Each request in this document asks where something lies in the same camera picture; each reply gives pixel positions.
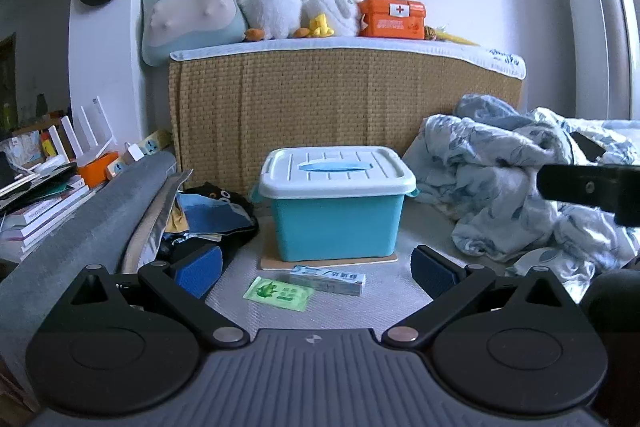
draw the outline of box handle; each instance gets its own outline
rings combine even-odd
[[[306,172],[359,172],[372,169],[368,162],[345,162],[320,160],[316,162],[301,163],[298,169]]]

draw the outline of light blue pillow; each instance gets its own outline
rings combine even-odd
[[[236,0],[142,0],[142,58],[149,66],[174,51],[232,44],[247,29]]]

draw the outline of gray ribbed panel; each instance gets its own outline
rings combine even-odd
[[[314,335],[321,340],[310,343]],[[585,411],[518,421],[478,412],[441,390],[415,353],[367,330],[262,330],[244,349],[209,356],[161,406],[120,419],[46,410],[32,427],[597,427]]]

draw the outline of orange object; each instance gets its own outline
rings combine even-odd
[[[78,174],[82,176],[84,183],[89,188],[94,188],[107,181],[107,165],[118,158],[118,153],[108,152],[97,160],[87,163],[84,167],[78,167]]]
[[[418,1],[364,0],[358,3],[366,25],[361,37],[424,39],[427,10]]]

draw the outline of headboard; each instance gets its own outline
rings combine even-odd
[[[524,77],[524,63],[509,70],[502,60],[482,67],[451,57],[451,49],[467,46],[434,55],[301,40],[172,55],[176,157],[180,168],[194,169],[192,186],[210,181],[248,193],[267,154],[281,147],[376,144],[403,154],[423,118],[451,112],[465,93],[518,104],[515,77]],[[420,49],[427,45],[420,41]]]

